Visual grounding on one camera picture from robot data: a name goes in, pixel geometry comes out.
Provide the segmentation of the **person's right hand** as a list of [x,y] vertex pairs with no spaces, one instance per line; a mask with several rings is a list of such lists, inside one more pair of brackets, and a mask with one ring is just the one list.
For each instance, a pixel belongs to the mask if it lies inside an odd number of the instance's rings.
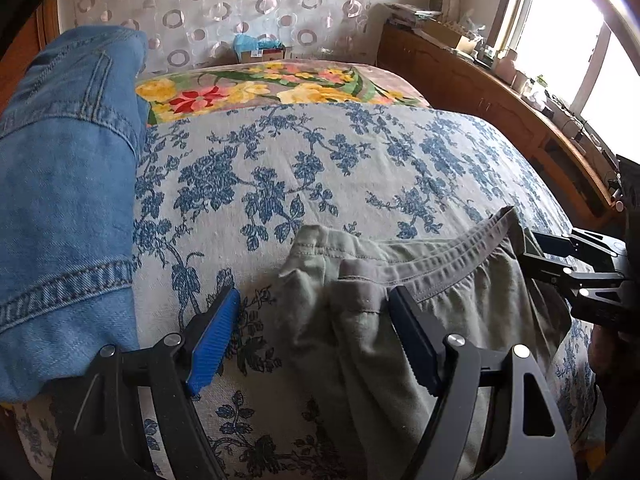
[[634,363],[639,361],[638,341],[618,330],[593,326],[588,348],[588,362],[593,373],[604,374],[623,359]]

